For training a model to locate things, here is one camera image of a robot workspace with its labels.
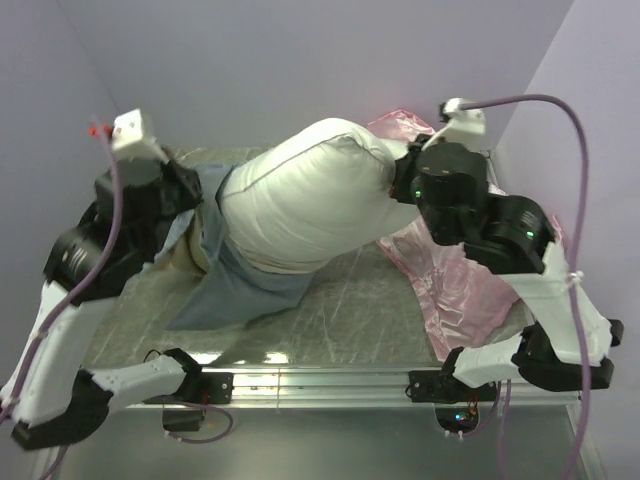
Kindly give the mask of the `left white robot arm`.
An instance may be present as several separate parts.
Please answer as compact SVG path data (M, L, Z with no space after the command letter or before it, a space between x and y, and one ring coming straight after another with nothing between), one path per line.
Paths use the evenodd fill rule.
M160 251L173 220L201 203L196 172L174 160L122 160L94 189L79 223L52 247L31 338L1 391L1 417L25 451L79 443L110 414L156 397L202 396L202 369L179 348L130 367L83 364L126 283Z

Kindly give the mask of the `green beige patchwork pillowcase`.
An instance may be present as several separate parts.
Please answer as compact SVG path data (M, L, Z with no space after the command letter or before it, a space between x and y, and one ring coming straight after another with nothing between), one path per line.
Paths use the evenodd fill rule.
M169 331L204 331L243 325L296 307L308 290L312 273L272 273L249 263L234 246L221 213L222 189L236 167L195 167L203 202L179 214L161 250L147 269L172 267L199 282L169 321Z

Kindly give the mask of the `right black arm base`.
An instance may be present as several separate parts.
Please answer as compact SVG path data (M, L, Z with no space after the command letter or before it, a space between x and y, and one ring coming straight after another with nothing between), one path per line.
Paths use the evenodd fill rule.
M453 377L435 370L412 370L405 395L413 403L431 403L446 434L464 437L479 425L479 395Z

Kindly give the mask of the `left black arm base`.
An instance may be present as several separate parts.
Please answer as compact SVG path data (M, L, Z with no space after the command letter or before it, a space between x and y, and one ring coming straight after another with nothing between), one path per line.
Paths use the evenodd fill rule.
M207 374L175 394L161 400L161 424L166 437L178 442L201 445L226 437L234 427L233 416L224 409L232 399L233 375L228 372ZM209 438L187 438L183 433L198 433L208 420L222 419L225 425L213 425Z

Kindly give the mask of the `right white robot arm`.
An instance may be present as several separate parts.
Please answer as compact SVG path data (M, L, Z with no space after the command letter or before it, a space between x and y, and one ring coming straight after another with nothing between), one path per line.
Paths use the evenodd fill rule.
M417 206L434 242L460 245L519 296L534 316L512 337L456 347L440 371L409 374L417 401L486 400L501 381L522 379L550 392L611 385L611 348L624 325L602 316L577 284L551 221L533 200L490 192L485 157L460 143L420 134L398 160L391 196Z

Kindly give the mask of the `white pillow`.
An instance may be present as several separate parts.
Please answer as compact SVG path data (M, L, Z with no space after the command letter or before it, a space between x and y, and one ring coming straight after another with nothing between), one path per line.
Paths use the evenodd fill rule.
M405 143L328 118L235 168L219 196L232 244L270 273L310 273L418 210L390 196Z

